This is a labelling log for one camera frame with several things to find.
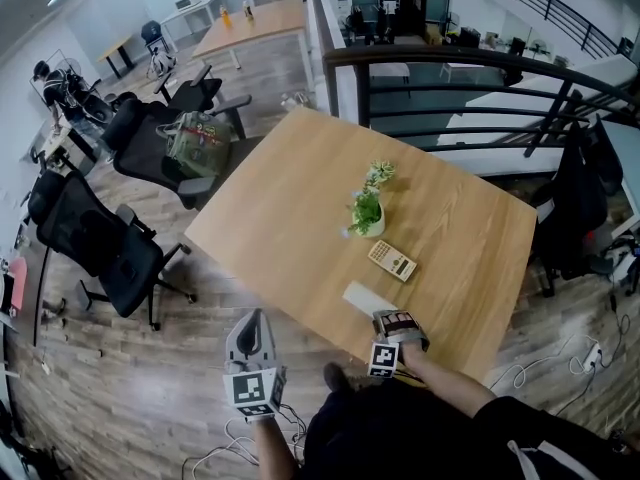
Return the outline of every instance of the chair headrest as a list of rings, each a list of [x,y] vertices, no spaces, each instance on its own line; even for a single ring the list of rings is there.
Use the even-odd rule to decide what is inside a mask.
[[[125,148],[138,131],[145,114],[145,104],[139,99],[124,101],[102,134],[102,140],[114,151]]]
[[[40,225],[47,220],[51,209],[55,206],[64,189],[64,185],[64,177],[53,171],[45,171],[36,181],[27,205],[33,222]]]

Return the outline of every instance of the red object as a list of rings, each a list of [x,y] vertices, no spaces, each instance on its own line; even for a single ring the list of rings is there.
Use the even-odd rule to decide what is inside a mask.
[[[20,311],[24,298],[24,288],[27,284],[27,261],[22,257],[14,259],[9,264],[9,272],[13,276],[11,305],[16,308],[17,311]]]

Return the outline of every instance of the chair armrest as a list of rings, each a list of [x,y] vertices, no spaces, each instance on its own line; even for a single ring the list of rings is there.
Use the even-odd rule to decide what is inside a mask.
[[[207,194],[216,182],[215,178],[196,178],[185,180],[178,186],[178,196],[197,197]]]
[[[165,84],[169,81],[169,78],[171,78],[171,75],[173,75],[173,71],[169,71],[160,80],[158,80],[158,83],[153,89],[153,94],[158,94],[164,88]]]
[[[196,75],[196,77],[191,81],[191,87],[197,87],[204,80],[211,71],[211,64],[206,64],[201,70],[200,73]]]
[[[154,236],[156,236],[156,232],[153,231],[151,228],[148,228],[147,226],[145,226],[144,223],[140,219],[138,219],[136,212],[134,212],[126,204],[121,204],[120,206],[118,206],[118,209],[116,210],[116,215],[120,217],[122,222],[124,222],[127,226],[136,226],[140,228],[140,230],[145,235],[148,235],[150,238],[153,238]]]
[[[247,105],[249,105],[249,103],[251,103],[252,100],[253,96],[251,96],[250,94],[245,94],[244,96],[238,96],[237,98],[227,100],[214,108],[211,115],[216,116],[218,114],[222,114],[223,112],[228,112],[229,110],[246,107]]]

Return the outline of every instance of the wooden floor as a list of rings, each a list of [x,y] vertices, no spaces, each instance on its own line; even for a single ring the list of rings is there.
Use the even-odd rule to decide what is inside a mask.
[[[259,56],[242,49],[238,54],[241,71],[225,55],[214,59],[214,70],[224,80],[227,97],[243,92],[254,95],[242,118],[250,134],[264,134],[282,117],[281,94],[304,87],[296,44],[269,41]],[[187,62],[188,57],[188,51],[181,52],[179,80],[189,79],[200,68],[199,63]],[[150,99],[150,87],[144,69],[139,68],[112,89],[133,88]],[[168,190],[121,176],[104,163],[88,180],[112,210],[129,204],[158,232],[157,242],[164,250],[182,238],[195,216]],[[580,335],[599,339],[608,362],[617,328],[614,314],[606,308],[610,287],[605,281],[591,276],[558,282],[558,295],[544,299],[540,271],[533,265],[527,272],[486,383],[491,385],[513,363],[526,365],[556,354],[576,334],[561,357],[530,369],[521,389],[511,384],[516,372],[495,387],[499,394],[514,395],[555,413],[589,381],[587,375],[574,376],[568,370],[571,355],[583,359],[591,346]],[[162,331],[152,333],[144,307],[129,319],[118,317],[107,304],[96,303],[89,313],[79,313],[71,289],[77,279],[88,277],[70,260],[54,255],[45,295],[69,300],[64,327],[60,320],[43,327],[37,350],[18,335],[11,333],[8,338],[9,365],[20,374],[20,379],[10,379],[11,391],[25,431],[32,442],[55,446],[77,478],[175,480],[186,457],[229,443],[224,424],[236,413],[227,406],[222,387],[224,341],[238,319],[262,303],[197,251],[188,257],[178,254],[165,278],[197,291],[199,300],[188,305],[179,295],[157,290],[155,305]],[[618,300],[618,312],[631,318],[618,358],[611,368],[598,370],[590,391],[563,414],[601,436],[639,421],[640,298],[620,294]],[[278,353],[289,368],[284,402],[308,422],[328,392],[321,376],[326,362],[337,361],[354,375],[363,374],[364,367],[284,313],[269,308],[267,312]],[[98,358],[96,350],[103,357]],[[50,375],[41,367],[43,361]],[[284,420],[281,423],[283,428],[293,428]],[[242,421],[233,422],[231,432],[248,435]],[[257,476],[255,467],[229,453],[216,455],[198,469],[199,479]],[[190,472],[185,478],[191,478]]]

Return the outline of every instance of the green bag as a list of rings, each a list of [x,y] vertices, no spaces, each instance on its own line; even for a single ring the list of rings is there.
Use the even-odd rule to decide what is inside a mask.
[[[156,132],[167,139],[167,156],[188,178],[216,178],[224,172],[233,136],[228,124],[202,112],[183,112]]]

